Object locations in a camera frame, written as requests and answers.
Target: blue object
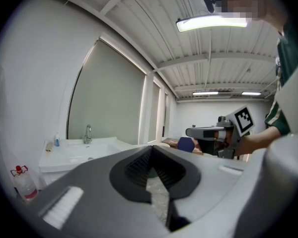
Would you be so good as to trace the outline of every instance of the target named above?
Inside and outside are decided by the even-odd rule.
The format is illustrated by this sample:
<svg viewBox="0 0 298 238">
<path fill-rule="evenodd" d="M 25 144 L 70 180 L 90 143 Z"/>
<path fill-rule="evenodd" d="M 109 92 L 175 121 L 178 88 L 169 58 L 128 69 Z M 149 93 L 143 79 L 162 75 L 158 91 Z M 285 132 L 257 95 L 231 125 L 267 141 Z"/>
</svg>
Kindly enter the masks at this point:
<svg viewBox="0 0 298 238">
<path fill-rule="evenodd" d="M 191 137 L 181 137 L 178 142 L 178 149 L 192 153 L 194 150 L 194 142 Z"/>
</svg>

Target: person's arm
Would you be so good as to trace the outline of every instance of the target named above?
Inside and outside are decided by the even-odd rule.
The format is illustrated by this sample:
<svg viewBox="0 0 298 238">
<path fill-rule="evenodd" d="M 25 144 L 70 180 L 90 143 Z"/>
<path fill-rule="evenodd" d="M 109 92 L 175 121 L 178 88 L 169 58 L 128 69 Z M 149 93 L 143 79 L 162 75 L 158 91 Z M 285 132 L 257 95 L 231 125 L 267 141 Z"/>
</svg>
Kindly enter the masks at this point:
<svg viewBox="0 0 298 238">
<path fill-rule="evenodd" d="M 242 138 L 235 156 L 249 154 L 260 148 L 267 148 L 275 139 L 281 136 L 279 130 L 272 126 L 261 133 L 245 136 Z"/>
</svg>

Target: person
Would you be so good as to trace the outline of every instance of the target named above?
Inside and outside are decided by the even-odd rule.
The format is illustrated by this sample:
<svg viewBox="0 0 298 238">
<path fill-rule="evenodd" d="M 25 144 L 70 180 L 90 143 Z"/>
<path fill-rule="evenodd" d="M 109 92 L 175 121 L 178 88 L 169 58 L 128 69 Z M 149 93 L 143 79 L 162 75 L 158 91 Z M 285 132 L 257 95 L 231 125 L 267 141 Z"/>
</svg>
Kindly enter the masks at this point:
<svg viewBox="0 0 298 238">
<path fill-rule="evenodd" d="M 230 12 L 239 17 L 251 20 L 264 20 L 279 33 L 277 41 L 278 57 L 276 58 L 277 90 L 287 82 L 298 66 L 298 35 L 292 20 L 277 0 L 215 0 L 221 4 L 222 13 Z M 235 155 L 249 154 L 268 147 L 275 139 L 290 132 L 286 118 L 278 103 L 274 100 L 270 112 L 265 119 L 269 127 L 258 134 L 242 138 Z M 232 134 L 228 131 L 224 145 L 229 145 Z"/>
</svg>

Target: green shirt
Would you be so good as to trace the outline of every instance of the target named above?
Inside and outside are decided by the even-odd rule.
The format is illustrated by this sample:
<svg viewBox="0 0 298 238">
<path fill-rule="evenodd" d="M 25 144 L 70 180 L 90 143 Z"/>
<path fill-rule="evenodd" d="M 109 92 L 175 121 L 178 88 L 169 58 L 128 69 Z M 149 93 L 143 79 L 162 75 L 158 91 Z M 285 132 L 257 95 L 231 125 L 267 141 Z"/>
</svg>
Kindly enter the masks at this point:
<svg viewBox="0 0 298 238">
<path fill-rule="evenodd" d="M 276 58 L 277 90 L 287 82 L 298 66 L 298 36 L 290 20 L 284 25 L 284 35 L 277 42 L 278 57 Z M 281 135 L 290 132 L 286 118 L 276 100 L 274 100 L 265 123 L 276 127 Z"/>
</svg>

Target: ceiling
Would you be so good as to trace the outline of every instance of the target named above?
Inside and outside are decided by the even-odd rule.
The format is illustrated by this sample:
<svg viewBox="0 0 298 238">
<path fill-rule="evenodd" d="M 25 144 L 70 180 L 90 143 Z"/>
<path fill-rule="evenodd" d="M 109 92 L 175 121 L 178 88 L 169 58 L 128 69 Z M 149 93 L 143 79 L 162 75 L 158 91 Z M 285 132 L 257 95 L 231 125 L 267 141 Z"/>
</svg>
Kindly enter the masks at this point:
<svg viewBox="0 0 298 238">
<path fill-rule="evenodd" d="M 277 31 L 264 21 L 246 28 L 210 27 L 180 33 L 175 22 L 206 15 L 201 0 L 69 0 L 93 13 L 131 43 L 181 102 L 217 90 L 216 98 L 267 101 L 276 89 Z"/>
</svg>

